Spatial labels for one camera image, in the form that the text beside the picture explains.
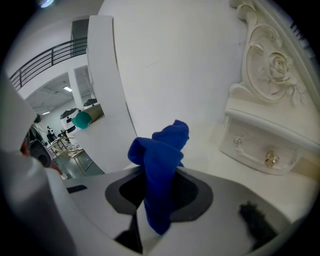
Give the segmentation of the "white ornate oval mirror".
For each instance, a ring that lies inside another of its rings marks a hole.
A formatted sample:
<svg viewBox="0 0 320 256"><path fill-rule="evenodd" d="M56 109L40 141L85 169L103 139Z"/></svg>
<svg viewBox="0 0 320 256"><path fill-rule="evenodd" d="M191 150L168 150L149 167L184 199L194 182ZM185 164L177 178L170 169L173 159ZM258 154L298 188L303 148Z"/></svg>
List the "white ornate oval mirror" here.
<svg viewBox="0 0 320 256"><path fill-rule="evenodd" d="M266 0L228 3L247 36L220 150L270 175L320 176L320 77L311 60Z"/></svg>

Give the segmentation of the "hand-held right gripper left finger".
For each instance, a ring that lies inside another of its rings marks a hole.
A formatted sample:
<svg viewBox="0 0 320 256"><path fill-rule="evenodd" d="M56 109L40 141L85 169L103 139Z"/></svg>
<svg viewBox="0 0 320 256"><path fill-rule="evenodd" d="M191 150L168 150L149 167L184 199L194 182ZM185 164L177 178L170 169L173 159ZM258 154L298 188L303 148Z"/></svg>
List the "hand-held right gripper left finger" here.
<svg viewBox="0 0 320 256"><path fill-rule="evenodd" d="M80 212L111 241L141 254L137 210L146 194L145 171L133 167L64 181Z"/></svg>

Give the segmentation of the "white robot with black top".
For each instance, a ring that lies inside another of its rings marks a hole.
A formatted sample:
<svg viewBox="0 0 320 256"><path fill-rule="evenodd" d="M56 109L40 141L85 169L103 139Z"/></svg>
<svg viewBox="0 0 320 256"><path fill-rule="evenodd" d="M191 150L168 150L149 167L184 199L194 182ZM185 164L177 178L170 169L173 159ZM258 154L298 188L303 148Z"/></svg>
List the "white robot with black top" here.
<svg viewBox="0 0 320 256"><path fill-rule="evenodd" d="M76 129L76 126L73 124L72 119L74 119L78 113L78 108L71 108L69 110L64 111L60 115L60 121L62 123L63 129L66 131L67 134Z"/></svg>

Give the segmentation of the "white ornate vanity table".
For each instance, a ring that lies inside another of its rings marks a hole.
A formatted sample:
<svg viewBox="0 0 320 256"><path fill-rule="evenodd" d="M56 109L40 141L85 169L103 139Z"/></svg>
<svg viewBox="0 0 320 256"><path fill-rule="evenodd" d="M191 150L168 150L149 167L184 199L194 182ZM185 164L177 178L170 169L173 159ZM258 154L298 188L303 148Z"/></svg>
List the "white ornate vanity table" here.
<svg viewBox="0 0 320 256"><path fill-rule="evenodd" d="M219 149L225 126L191 126L182 152L183 165L209 175L240 183L280 210L291 222L305 216L320 191L320 183L290 173L275 176L254 170L222 153Z"/></svg>

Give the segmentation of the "white shelf cabinet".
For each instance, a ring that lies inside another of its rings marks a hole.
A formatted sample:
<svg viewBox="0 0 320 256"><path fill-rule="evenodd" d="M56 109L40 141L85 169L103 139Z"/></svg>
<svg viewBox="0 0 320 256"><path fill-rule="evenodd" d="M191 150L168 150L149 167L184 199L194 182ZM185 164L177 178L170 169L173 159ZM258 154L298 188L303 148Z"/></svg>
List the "white shelf cabinet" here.
<svg viewBox="0 0 320 256"><path fill-rule="evenodd" d="M74 137L93 162L108 174L130 165L128 150L137 136L117 66L112 16L90 16L87 46L88 70L103 115L77 131Z"/></svg>

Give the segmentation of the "blue cloth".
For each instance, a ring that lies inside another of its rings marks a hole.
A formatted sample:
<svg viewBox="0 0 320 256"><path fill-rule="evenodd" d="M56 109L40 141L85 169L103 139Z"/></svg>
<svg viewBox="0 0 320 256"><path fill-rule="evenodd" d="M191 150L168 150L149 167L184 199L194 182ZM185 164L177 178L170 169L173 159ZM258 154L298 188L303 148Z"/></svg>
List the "blue cloth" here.
<svg viewBox="0 0 320 256"><path fill-rule="evenodd" d="M171 224L175 173L178 166L183 166L181 150L188 140L188 125L175 120L162 131L154 132L151 138L135 138L128 151L128 159L145 169L146 217L159 235L163 235Z"/></svg>

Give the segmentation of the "teal rolled mat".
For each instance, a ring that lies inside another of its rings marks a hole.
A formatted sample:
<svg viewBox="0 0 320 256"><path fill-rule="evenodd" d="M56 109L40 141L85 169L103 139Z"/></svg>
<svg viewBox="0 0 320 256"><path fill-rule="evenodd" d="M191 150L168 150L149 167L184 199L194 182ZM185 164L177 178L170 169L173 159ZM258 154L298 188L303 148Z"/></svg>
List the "teal rolled mat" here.
<svg viewBox="0 0 320 256"><path fill-rule="evenodd" d="M98 118L104 115L100 104L87 108L71 119L72 123L80 129L86 129L90 124L95 122Z"/></svg>

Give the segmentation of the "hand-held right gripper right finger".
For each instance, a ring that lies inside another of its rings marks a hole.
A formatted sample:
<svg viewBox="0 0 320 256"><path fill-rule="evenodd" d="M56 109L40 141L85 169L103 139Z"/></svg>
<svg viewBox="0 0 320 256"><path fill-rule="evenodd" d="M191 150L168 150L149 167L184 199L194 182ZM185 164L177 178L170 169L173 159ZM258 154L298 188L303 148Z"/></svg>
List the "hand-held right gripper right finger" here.
<svg viewBox="0 0 320 256"><path fill-rule="evenodd" d="M212 190L213 201L196 220L174 222L162 236L140 222L143 256L272 256L288 238L288 234L279 235L253 250L255 241L239 213L240 205L256 204L278 234L286 232L290 220L238 182L183 167L178 171L205 182Z"/></svg>

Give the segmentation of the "black balcony railing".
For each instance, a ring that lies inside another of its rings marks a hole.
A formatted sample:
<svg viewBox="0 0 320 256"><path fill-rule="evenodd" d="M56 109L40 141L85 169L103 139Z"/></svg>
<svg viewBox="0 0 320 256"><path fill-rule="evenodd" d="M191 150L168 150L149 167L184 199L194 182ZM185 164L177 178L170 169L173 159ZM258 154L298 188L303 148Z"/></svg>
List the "black balcony railing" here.
<svg viewBox="0 0 320 256"><path fill-rule="evenodd" d="M88 38L81 37L55 45L36 55L23 64L9 78L13 87L18 91L29 81L49 68L87 53Z"/></svg>

